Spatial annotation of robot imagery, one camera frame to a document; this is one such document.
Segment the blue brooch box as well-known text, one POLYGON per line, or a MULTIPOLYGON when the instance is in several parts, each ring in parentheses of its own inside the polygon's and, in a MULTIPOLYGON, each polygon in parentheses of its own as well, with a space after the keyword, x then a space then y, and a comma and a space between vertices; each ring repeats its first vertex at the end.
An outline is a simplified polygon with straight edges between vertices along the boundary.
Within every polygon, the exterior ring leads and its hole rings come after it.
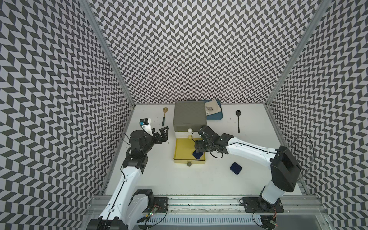
POLYGON ((193 152, 193 157, 196 159, 196 160, 200 160, 202 158, 202 156, 204 155, 204 152, 197 152, 197 151, 194 151, 193 152))
POLYGON ((239 175, 239 173, 242 171, 242 167, 238 164, 238 163, 233 163, 231 166, 230 166, 230 170, 236 174, 236 175, 239 175))

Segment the grey three-drawer storage box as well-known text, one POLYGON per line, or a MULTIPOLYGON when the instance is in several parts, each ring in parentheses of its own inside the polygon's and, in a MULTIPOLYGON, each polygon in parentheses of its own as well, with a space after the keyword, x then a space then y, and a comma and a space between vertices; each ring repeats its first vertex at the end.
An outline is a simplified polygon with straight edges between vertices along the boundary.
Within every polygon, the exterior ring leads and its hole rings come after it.
POLYGON ((176 138, 173 160, 176 164, 204 164, 204 153, 193 156, 195 141, 200 140, 198 132, 207 123, 205 102, 180 101, 174 104, 173 128, 176 138))

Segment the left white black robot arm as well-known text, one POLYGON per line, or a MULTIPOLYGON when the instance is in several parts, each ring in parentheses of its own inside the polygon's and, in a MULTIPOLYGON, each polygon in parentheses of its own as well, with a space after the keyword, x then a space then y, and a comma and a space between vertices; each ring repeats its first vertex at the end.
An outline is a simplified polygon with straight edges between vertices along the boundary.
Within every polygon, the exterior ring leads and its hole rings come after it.
POLYGON ((86 229, 132 230, 142 213, 153 207, 153 191, 136 187, 148 163, 148 152, 168 140, 168 131, 166 126, 159 133, 153 128, 150 133, 140 129, 130 134, 120 181, 104 210, 97 219, 90 220, 86 229))

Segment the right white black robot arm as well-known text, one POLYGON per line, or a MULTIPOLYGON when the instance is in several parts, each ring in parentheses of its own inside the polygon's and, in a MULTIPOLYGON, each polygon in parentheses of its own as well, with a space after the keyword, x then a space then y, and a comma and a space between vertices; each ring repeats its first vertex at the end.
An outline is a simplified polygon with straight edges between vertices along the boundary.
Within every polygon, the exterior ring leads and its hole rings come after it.
POLYGON ((195 141, 195 151, 243 157, 270 170, 271 180, 262 189, 256 202, 260 210, 273 209, 285 192, 294 191, 301 174, 301 166, 289 148, 262 147, 230 134, 218 135, 207 125, 204 125, 198 134, 201 140, 195 141))

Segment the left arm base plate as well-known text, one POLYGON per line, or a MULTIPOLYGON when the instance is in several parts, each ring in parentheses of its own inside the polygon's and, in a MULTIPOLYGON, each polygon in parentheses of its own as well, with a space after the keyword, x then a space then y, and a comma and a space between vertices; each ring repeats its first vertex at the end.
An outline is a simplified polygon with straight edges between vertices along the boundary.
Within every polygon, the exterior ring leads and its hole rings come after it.
POLYGON ((148 213, 148 212, 153 211, 154 207, 157 207, 154 213, 166 213, 168 210, 168 197, 155 196, 153 198, 153 201, 149 202, 148 207, 143 211, 143 213, 148 213))

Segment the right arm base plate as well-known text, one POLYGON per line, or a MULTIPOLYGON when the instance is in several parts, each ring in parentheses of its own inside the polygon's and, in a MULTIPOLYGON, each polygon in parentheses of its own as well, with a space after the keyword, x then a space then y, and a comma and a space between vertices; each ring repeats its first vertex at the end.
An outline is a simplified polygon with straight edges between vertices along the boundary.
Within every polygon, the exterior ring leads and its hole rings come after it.
POLYGON ((283 204, 279 198, 275 204, 269 204, 261 197, 248 196, 240 199, 241 205, 246 213, 264 212, 264 213, 284 213, 283 204))

